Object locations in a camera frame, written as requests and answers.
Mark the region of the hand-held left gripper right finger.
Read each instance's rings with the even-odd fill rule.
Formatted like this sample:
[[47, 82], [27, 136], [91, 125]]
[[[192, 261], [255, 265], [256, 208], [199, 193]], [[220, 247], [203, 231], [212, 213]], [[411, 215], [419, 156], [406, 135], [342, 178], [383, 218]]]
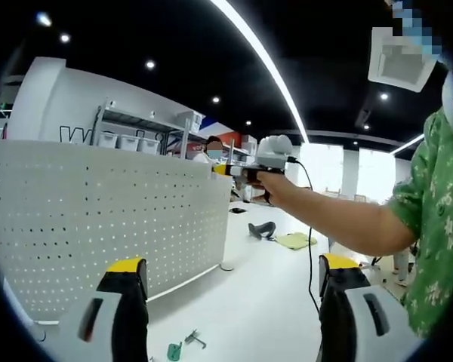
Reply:
[[319, 296], [318, 361], [405, 361], [412, 353], [406, 310], [353, 260], [319, 257]]

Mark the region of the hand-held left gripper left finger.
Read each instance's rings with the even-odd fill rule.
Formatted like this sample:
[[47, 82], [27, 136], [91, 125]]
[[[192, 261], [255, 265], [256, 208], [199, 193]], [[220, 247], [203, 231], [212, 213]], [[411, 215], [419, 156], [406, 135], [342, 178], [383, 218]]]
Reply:
[[119, 260], [59, 323], [59, 361], [147, 361], [146, 260]]

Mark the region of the person's right hand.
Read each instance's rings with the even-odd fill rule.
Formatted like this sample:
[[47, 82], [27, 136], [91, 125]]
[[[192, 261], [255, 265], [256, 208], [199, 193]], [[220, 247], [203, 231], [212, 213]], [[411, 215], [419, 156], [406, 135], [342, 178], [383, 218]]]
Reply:
[[270, 203], [284, 210], [296, 207], [313, 196], [311, 190], [296, 186], [282, 173], [258, 171], [256, 180], [249, 184], [269, 192]]

